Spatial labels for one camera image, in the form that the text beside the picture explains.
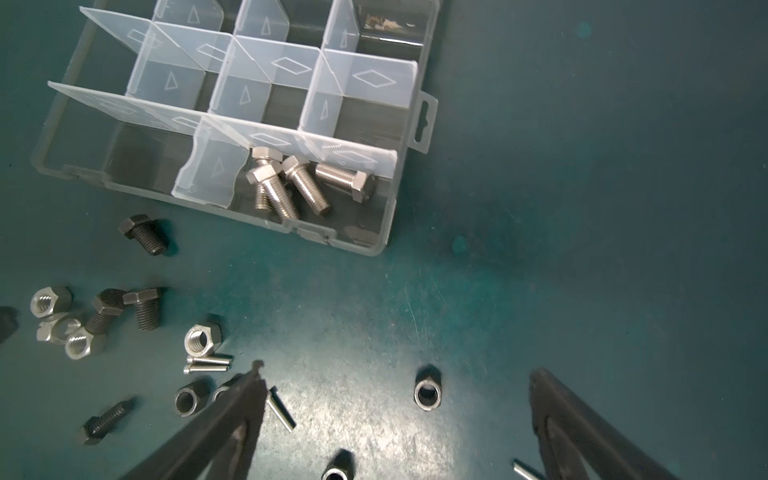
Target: clear plastic container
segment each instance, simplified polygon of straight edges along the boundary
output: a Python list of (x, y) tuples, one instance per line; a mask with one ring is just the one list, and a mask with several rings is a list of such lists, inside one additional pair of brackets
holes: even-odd
[[(63, 82), (49, 82), (61, 95), (32, 158), (42, 173), (383, 249), (406, 151), (429, 148), (437, 100), (419, 87), (437, 0), (106, 3), (81, 8), (94, 23)], [(301, 220), (265, 217), (244, 178), (260, 145), (375, 174), (376, 191), (358, 204), (325, 190), (326, 218), (295, 194)]]

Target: plastic organizer box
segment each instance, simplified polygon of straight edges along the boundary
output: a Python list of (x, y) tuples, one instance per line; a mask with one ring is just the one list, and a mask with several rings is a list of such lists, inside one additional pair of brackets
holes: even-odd
[[(45, 122), (43, 174), (229, 217), (366, 255), (387, 243), (407, 149), (426, 153), (420, 90), (439, 0), (99, 0)], [(419, 116), (423, 129), (418, 132)], [(358, 204), (260, 216), (250, 148), (377, 176)]]

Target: metal pin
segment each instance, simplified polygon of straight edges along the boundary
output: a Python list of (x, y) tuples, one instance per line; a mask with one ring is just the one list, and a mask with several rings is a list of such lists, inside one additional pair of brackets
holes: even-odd
[(525, 478), (525, 480), (541, 480), (538, 475), (536, 475), (525, 465), (521, 464), (517, 459), (513, 461), (512, 468), (515, 469), (516, 474), (520, 475), (522, 478)]
[(277, 418), (283, 423), (283, 426), (289, 432), (293, 432), (293, 429), (296, 428), (296, 422), (293, 421), (290, 414), (286, 412), (283, 403), (277, 398), (277, 387), (272, 387), (272, 389), (270, 389), (270, 396), (266, 398), (266, 403), (270, 406), (272, 411), (275, 412), (275, 415), (277, 415)]
[(191, 363), (184, 367), (184, 375), (189, 375), (193, 372), (226, 372), (230, 369), (228, 365), (199, 365)]
[(234, 359), (227, 356), (187, 356), (187, 363), (213, 363), (214, 365), (232, 365)]

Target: green table surface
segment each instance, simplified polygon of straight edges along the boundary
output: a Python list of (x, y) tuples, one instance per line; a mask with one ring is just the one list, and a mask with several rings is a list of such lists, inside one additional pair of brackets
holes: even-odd
[[(2, 26), (3, 478), (114, 478), (187, 422), (182, 339), (218, 316), (269, 414), (249, 478), (514, 478), (541, 467), (528, 374), (546, 366), (682, 478), (768, 475), (768, 33), (763, 2), (450, 0), (389, 246), (363, 257), (39, 174), (31, 150), (84, 25), (78, 1), (6, 2)], [(152, 258), (118, 223), (164, 219)], [(99, 356), (38, 343), (31, 295), (167, 286), (162, 327), (116, 321)], [(443, 374), (431, 413), (416, 370)], [(217, 382), (230, 374), (217, 374)], [(84, 420), (137, 408), (95, 447)]]

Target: black bolt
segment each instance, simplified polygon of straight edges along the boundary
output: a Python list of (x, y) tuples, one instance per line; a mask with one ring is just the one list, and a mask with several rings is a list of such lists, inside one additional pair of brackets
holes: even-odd
[(136, 309), (136, 322), (139, 331), (149, 332), (160, 326), (160, 297), (162, 295), (163, 292), (159, 288), (147, 288), (123, 295), (123, 302), (126, 305), (133, 305)]
[(100, 417), (91, 417), (78, 431), (83, 445), (96, 445), (134, 408), (130, 400), (119, 402)]
[(94, 335), (106, 333), (112, 319), (120, 316), (125, 310), (123, 290), (108, 288), (102, 290), (91, 302), (96, 313), (85, 324), (85, 329)]
[(127, 218), (118, 228), (126, 238), (135, 238), (152, 256), (160, 255), (168, 247), (165, 239), (155, 230), (154, 222), (147, 215)]

